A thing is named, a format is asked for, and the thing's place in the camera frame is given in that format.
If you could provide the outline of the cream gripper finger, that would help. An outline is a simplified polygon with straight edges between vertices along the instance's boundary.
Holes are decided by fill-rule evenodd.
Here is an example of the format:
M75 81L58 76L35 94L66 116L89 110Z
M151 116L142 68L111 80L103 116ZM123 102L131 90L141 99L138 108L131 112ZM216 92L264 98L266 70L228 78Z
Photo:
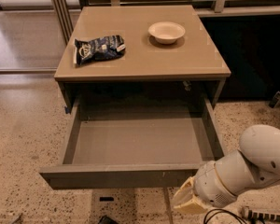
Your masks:
M184 184L179 188L179 190L175 193L172 199L173 206L179 206L185 203L188 203L193 198L193 185L194 178L189 177Z
M193 195L193 198L185 204L173 206L174 210L181 214L199 215L205 213L210 206L204 203L200 198Z

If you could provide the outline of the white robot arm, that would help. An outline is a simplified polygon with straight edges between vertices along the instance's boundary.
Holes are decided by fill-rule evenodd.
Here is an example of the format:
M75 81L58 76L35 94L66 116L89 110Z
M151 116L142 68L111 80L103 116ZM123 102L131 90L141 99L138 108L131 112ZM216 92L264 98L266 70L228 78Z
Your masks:
M201 166L172 199L182 214L202 214L237 201L251 189L280 184L280 130L253 125L239 138L239 148L217 161Z

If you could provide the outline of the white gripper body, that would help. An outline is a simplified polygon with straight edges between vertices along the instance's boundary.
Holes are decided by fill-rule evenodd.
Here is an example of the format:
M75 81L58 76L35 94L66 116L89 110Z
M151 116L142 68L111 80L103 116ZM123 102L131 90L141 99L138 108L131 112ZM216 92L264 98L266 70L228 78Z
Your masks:
M205 203L218 208L237 200L237 196L224 187L214 161L208 162L197 171L194 176L194 193Z

